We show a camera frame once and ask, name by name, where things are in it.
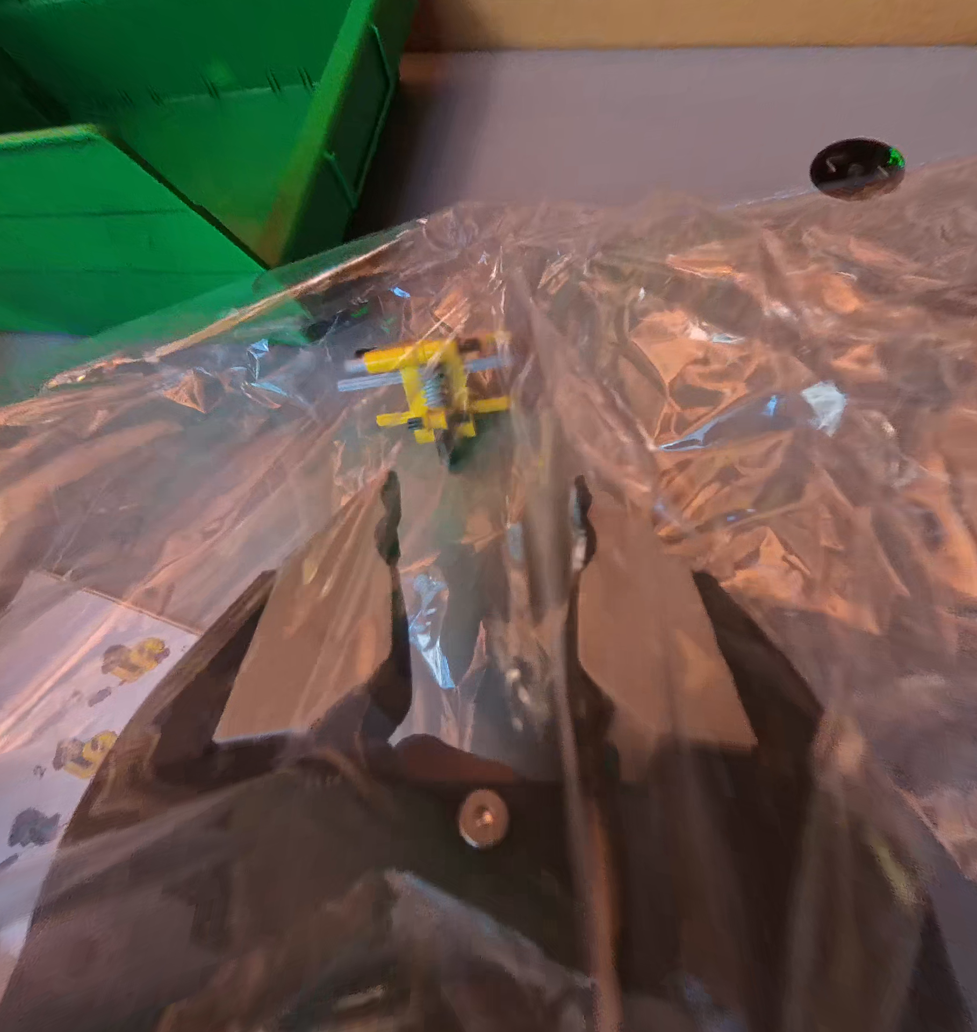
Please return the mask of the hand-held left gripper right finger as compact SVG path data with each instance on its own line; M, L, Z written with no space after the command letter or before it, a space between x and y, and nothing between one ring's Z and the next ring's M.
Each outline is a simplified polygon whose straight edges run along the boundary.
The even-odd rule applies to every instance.
M573 486L574 654L616 750L754 750L757 736L692 573L650 522L585 477Z

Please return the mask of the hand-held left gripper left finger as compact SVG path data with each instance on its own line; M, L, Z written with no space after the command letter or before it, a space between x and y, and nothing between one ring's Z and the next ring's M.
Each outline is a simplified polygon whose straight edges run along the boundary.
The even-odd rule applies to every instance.
M215 743L389 745L412 702L401 516L388 471L282 565Z

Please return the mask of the yellow lego assembly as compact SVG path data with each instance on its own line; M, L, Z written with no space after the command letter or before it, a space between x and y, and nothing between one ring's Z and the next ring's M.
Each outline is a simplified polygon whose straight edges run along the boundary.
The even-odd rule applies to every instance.
M336 388L339 393L400 388L404 409L379 413L376 425L406 429L418 444L434 446L445 467L452 469L476 439L480 420L510 411L509 396L485 395L473 379L508 368L511 351L507 331L402 342L348 359Z

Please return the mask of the clear plastic bag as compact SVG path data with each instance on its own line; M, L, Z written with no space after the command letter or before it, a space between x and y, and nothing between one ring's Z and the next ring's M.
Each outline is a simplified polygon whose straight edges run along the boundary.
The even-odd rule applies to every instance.
M344 363L507 331L452 469ZM43 573L198 639L63 833L0 1030L977 1030L977 160L861 201L458 205L0 407ZM386 746L219 745L276 573L399 479ZM686 565L754 750L616 750L573 486Z

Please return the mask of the lego instruction booklet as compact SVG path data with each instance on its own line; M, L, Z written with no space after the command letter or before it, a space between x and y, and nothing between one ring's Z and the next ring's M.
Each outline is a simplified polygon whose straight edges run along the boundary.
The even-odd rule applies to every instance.
M0 953L17 958L83 795L198 633L43 573L0 617Z

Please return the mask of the green plastic bin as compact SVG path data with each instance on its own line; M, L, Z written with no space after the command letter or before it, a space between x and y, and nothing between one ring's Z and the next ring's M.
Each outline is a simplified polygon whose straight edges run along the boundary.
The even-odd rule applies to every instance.
M45 126L102 130L272 267L345 238L416 7L0 1L0 51Z
M270 267L100 126L0 134L0 332L93 335Z

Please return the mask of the black round table grommet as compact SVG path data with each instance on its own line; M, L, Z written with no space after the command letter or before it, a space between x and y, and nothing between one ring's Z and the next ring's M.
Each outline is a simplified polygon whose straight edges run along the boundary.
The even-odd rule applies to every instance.
M907 162L898 148L872 138L848 138L822 148L810 162L813 187L835 200L869 200L894 191Z

